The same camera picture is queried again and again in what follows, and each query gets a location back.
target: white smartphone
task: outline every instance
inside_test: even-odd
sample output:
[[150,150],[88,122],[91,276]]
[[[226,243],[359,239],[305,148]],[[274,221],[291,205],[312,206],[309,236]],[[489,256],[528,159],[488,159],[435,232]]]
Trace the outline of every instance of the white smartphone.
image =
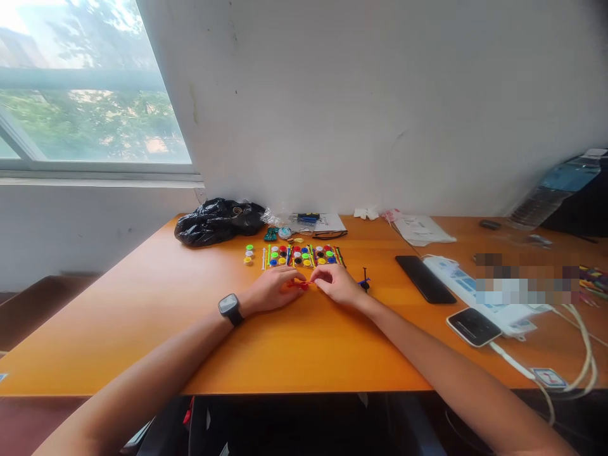
[[446,322],[466,343],[476,348],[484,346],[502,334],[498,326],[472,307],[450,315]]

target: plastic water bottle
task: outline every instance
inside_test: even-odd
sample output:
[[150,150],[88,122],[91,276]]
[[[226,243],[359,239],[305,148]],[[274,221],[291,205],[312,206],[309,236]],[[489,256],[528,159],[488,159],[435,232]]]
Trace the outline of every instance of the plastic water bottle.
[[606,149],[589,149],[585,154],[553,168],[526,201],[513,211],[507,225],[524,231],[537,228],[568,196],[585,187],[600,173],[600,158],[605,152]]

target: person's left hand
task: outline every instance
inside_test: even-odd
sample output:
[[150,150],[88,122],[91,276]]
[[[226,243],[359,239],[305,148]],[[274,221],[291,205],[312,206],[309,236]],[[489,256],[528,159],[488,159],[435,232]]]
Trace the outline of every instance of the person's left hand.
[[241,315],[247,318],[254,312],[274,310],[302,295],[304,291],[300,287],[281,290],[282,286],[292,279],[306,281],[306,277],[291,266],[277,266],[264,271],[248,289],[237,293],[241,303]]

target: power strip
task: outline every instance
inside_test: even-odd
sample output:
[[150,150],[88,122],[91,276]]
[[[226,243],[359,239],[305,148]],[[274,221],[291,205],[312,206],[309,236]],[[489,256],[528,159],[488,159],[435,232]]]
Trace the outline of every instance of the power strip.
[[442,256],[427,256],[422,260],[427,268],[452,290],[469,307],[479,310],[496,324],[503,335],[524,340],[524,335],[537,329],[528,317],[550,310],[545,305],[513,305],[513,303],[489,302],[478,296],[476,281],[460,269],[457,262]]

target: window frame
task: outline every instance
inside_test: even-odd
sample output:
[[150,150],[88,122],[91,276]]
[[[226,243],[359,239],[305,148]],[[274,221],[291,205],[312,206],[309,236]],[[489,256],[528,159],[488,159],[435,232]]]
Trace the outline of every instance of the window frame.
[[[167,92],[160,73],[138,70],[0,68],[0,89]],[[0,159],[0,177],[56,177],[201,181],[192,163],[48,160],[11,114],[0,106],[0,137],[19,156]]]

